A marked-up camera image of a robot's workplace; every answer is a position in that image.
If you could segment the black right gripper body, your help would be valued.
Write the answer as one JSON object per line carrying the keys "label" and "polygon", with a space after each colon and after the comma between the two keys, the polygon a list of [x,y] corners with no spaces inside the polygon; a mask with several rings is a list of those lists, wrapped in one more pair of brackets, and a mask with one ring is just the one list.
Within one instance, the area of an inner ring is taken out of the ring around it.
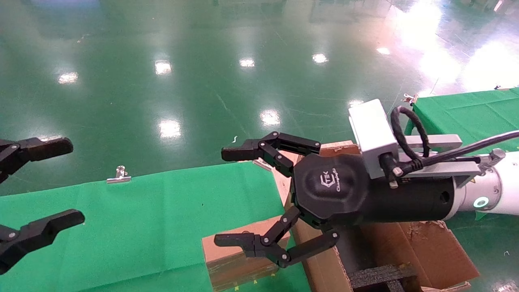
{"label": "black right gripper body", "polygon": [[452,210],[452,178],[410,178],[392,189],[371,179],[359,155],[311,154],[293,167],[292,201],[316,229],[369,223],[437,221]]}

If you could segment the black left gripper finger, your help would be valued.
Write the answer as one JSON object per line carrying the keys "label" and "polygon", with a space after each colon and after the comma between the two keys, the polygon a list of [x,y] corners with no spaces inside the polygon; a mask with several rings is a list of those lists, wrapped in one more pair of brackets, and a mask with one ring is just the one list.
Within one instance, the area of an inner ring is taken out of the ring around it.
{"label": "black left gripper finger", "polygon": [[30,161],[42,161],[73,152],[72,141],[58,138],[42,141],[39,138],[0,141],[0,183]]}
{"label": "black left gripper finger", "polygon": [[5,274],[28,253],[53,244],[59,232],[83,224],[85,215],[69,209],[23,225],[0,226],[0,273]]}

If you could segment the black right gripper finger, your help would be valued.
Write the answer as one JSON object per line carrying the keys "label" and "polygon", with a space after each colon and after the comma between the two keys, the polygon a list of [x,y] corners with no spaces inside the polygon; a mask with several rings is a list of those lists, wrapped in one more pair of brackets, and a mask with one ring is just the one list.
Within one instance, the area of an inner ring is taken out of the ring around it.
{"label": "black right gripper finger", "polygon": [[298,264],[309,257],[326,251],[337,243],[339,234],[329,230],[288,250],[279,245],[280,239],[296,224],[301,211],[293,206],[286,211],[264,235],[254,233],[216,234],[218,247],[240,247],[248,258],[267,258],[280,268]]}
{"label": "black right gripper finger", "polygon": [[319,154],[321,143],[296,135],[273,131],[260,139],[247,139],[241,146],[222,148],[224,161],[252,161],[262,159],[280,174],[290,178],[294,163],[280,151],[307,156]]}

